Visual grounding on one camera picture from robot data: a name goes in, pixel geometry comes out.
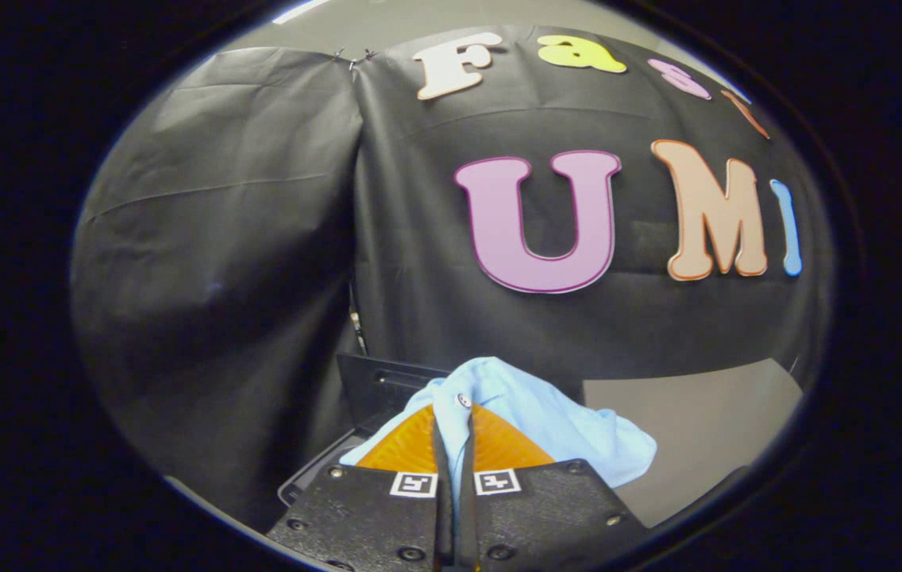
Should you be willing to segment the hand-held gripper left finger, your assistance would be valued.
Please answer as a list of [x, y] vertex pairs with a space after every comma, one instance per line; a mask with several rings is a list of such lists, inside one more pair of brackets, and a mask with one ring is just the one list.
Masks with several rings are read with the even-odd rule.
[[446, 456], [426, 405], [356, 462], [325, 464], [268, 537], [318, 567], [438, 571], [453, 558], [451, 511]]

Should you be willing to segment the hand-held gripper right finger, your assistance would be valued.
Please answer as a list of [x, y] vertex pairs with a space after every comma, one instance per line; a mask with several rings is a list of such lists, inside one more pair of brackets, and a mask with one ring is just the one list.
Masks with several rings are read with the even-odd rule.
[[588, 460], [553, 460], [479, 405], [469, 430], [457, 540], [467, 570], [592, 571], [631, 558], [647, 539]]

